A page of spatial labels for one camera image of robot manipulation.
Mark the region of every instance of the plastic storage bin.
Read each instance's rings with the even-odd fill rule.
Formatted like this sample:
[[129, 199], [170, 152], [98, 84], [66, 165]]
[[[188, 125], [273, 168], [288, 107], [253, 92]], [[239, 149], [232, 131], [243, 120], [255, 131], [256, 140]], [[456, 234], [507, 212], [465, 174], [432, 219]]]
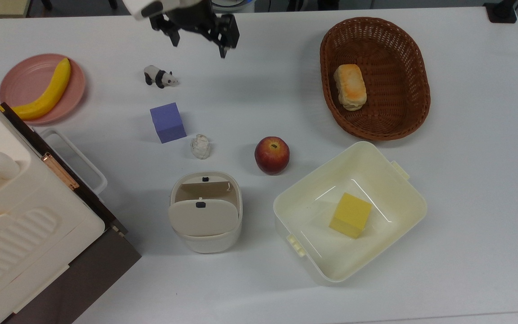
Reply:
[[[275, 199], [277, 232], [317, 283], [340, 283], [425, 217], [425, 199], [407, 179], [373, 144], [357, 142]], [[373, 205], [358, 238], [329, 228], [343, 193]]]
[[223, 172], [183, 176], [171, 191], [169, 221], [191, 250], [222, 252], [241, 233], [243, 199], [239, 185]]

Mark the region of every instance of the black stand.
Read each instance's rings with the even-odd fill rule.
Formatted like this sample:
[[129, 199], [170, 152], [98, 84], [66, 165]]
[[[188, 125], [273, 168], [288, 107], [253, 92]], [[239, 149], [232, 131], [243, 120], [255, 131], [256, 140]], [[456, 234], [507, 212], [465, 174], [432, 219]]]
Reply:
[[498, 4], [483, 4], [487, 8], [487, 16], [492, 23], [514, 24], [517, 15], [514, 13], [514, 3], [516, 0], [503, 0]]

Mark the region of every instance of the yellow sponge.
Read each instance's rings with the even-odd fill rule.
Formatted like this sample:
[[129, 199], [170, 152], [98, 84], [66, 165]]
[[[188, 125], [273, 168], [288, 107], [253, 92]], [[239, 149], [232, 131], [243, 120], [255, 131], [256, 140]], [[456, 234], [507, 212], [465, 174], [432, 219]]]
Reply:
[[370, 203], [344, 193], [329, 227], [356, 239], [365, 228], [371, 207]]

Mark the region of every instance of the toy panda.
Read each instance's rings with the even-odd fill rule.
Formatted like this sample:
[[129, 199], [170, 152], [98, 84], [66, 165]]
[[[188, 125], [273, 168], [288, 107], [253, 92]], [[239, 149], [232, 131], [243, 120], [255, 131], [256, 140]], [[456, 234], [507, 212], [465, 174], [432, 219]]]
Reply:
[[165, 86], [174, 86], [178, 83], [177, 79], [173, 76], [173, 72], [169, 71], [169, 73], [167, 73], [153, 65], [144, 68], [143, 72], [145, 74], [145, 82], [148, 85], [152, 85], [153, 82], [155, 82], [158, 87], [163, 89]]

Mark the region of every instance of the brown woven basket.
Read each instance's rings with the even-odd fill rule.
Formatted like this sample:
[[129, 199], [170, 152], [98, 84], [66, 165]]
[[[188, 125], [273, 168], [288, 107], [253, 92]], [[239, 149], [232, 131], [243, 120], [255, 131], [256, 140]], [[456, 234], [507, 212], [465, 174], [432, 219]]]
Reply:
[[[333, 73], [357, 64], [367, 101], [356, 111], [339, 102]], [[380, 18], [347, 19], [332, 27], [321, 43], [323, 94], [340, 127], [357, 137], [386, 141], [405, 137], [423, 124], [430, 106], [423, 57], [409, 34]]]

